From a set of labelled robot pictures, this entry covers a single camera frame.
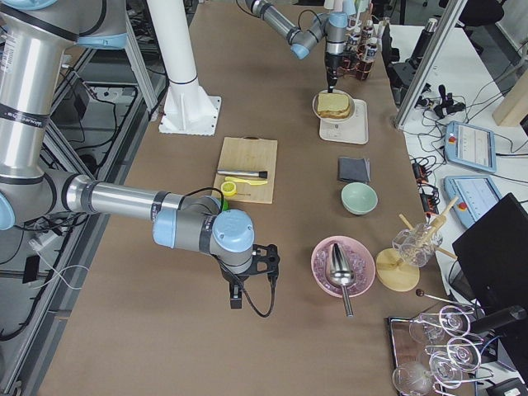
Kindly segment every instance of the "sandwich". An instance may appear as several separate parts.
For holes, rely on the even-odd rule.
[[[347,118],[351,113],[348,95],[337,92],[319,93],[316,112],[321,118],[336,120]]]

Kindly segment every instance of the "bottle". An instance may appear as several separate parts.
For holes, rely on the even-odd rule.
[[[437,23],[438,21],[435,18],[429,18],[426,27],[424,27],[420,37],[418,38],[418,42],[416,43],[414,51],[411,55],[411,60],[415,61],[417,65],[422,61],[423,55],[425,54],[426,48],[431,41],[432,35],[435,33]]]
[[[365,23],[365,25],[363,26],[363,30],[361,31],[360,45],[366,44],[373,34],[374,34],[374,22],[371,19],[369,19]]]
[[[360,44],[360,38],[361,38],[361,28],[359,26],[356,26],[352,33],[348,36],[348,40],[346,41],[346,51],[357,51],[357,46]]]
[[[359,18],[358,15],[350,15],[348,17],[348,24],[346,25],[346,29],[348,31],[351,31],[355,27],[361,28],[362,20],[361,19],[357,19],[357,18]]]
[[[365,46],[365,52],[360,58],[356,68],[356,78],[366,80],[374,64],[376,53],[378,52],[378,39],[371,37]]]

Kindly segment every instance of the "screen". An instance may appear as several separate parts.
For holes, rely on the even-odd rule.
[[[475,221],[480,219],[499,200],[487,179],[455,179],[455,184]]]
[[[466,230],[453,248],[487,315],[512,305],[528,311],[528,214],[513,194]],[[499,328],[497,334],[528,383],[528,319]]]
[[[485,167],[491,165],[489,132],[467,125],[459,125],[458,142],[457,155],[459,158]]]

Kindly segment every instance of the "table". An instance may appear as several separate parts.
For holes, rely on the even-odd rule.
[[[280,9],[292,20],[303,10]],[[200,84],[223,98],[216,135],[165,135],[152,125],[126,184],[193,191],[212,183],[224,136],[277,139],[273,204],[236,205],[252,217],[256,243],[279,247],[275,311],[260,319],[246,301],[230,310],[228,284],[209,257],[156,246],[149,224],[113,217],[39,394],[394,393],[384,319],[411,317],[431,301],[375,280],[346,319],[310,270],[328,236],[355,238],[375,256],[402,228],[398,213],[423,217],[381,60],[366,82],[338,84],[369,106],[370,142],[355,146],[318,137],[311,102],[326,87],[324,45],[300,62],[267,25],[222,3],[198,7],[191,39]],[[339,156],[370,159],[373,212],[342,207]],[[422,271],[419,286],[441,294],[437,267]],[[264,309],[266,279],[247,288]]]
[[[413,51],[422,28],[420,26],[391,26],[390,29],[391,36],[393,37],[392,46],[400,49],[401,59],[408,58]],[[470,121],[470,124],[493,130],[496,134],[495,143],[497,153],[509,153],[509,142],[504,138],[497,136],[497,134],[511,139],[514,149],[524,144],[528,138],[520,126],[499,127],[495,124],[495,121],[492,118],[492,113],[500,105],[502,97],[498,95],[499,89],[497,85],[495,83],[490,83],[492,80],[493,77],[490,76],[488,70],[477,56],[477,53],[469,42],[464,31],[462,29],[454,29],[450,33],[444,48],[435,62],[432,73],[427,79],[427,82],[432,85],[431,89],[433,92],[426,96],[438,97],[438,86],[444,84],[448,92],[453,92],[453,95],[462,96],[456,99],[459,101],[465,101],[468,105],[474,102],[477,95],[478,100],[475,101],[476,103],[497,97],[496,101],[491,100],[482,105],[474,106],[469,113],[470,118],[474,116]],[[433,119],[436,118],[431,111],[428,111],[426,115]],[[447,124],[451,120],[464,122],[465,116],[466,114],[464,112],[460,112],[448,116],[440,122],[443,124]],[[422,136],[421,144],[418,140],[416,134],[423,134],[431,130],[430,126],[426,127],[424,124],[433,125],[430,120],[424,120],[423,109],[416,109],[413,111],[409,117],[409,122],[403,128],[409,154],[415,158],[435,155],[439,162],[441,162],[440,154],[435,152],[431,146],[431,144],[434,144],[433,140],[436,138]],[[442,145],[443,144],[439,142],[435,144],[435,147],[439,148]],[[520,150],[519,153],[528,153],[528,145]],[[439,211],[442,211],[449,201],[442,187],[442,179],[446,176],[474,174],[478,173],[451,164],[436,167],[431,182],[440,187],[441,190]],[[525,181],[528,180],[526,177],[526,175],[528,175],[528,158],[512,159],[497,157],[496,175]],[[512,192],[518,200],[528,199],[528,186],[525,183],[515,183],[496,176],[492,176],[492,179],[503,196],[508,192]],[[444,239],[442,247],[452,252],[452,243],[465,231],[465,228],[462,226],[453,211],[449,212],[447,218],[447,223],[441,229],[441,234]],[[497,236],[497,242],[500,243],[500,235]],[[436,254],[436,259],[442,272],[442,281],[444,283],[445,291],[454,295],[457,300],[464,301],[464,298],[451,288],[448,281],[449,274],[452,272],[453,276],[456,275],[460,266],[453,263],[453,260],[450,257],[439,252]],[[489,364],[488,367],[493,369],[495,374],[493,381],[496,383],[511,378],[512,376],[518,376],[518,373],[506,371],[501,366],[494,363]]]

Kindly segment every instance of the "wooden stick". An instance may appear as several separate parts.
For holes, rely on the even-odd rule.
[[[403,214],[400,213],[398,216],[405,224],[405,227],[407,227],[409,230],[414,228],[413,225],[409,222],[409,220],[406,219],[406,217]]]
[[[440,253],[444,253],[446,256],[451,257],[453,260],[458,260],[459,258],[456,256],[456,254],[451,253],[449,250],[442,249],[441,247],[438,247],[436,249]]]
[[[453,206],[455,206],[456,204],[456,201],[459,200],[459,197],[456,196],[455,198],[453,198],[449,204],[447,204],[447,206],[445,207],[445,209],[442,211],[442,213],[440,213],[440,216],[445,216],[447,214],[447,212],[449,212],[451,210],[451,208]]]

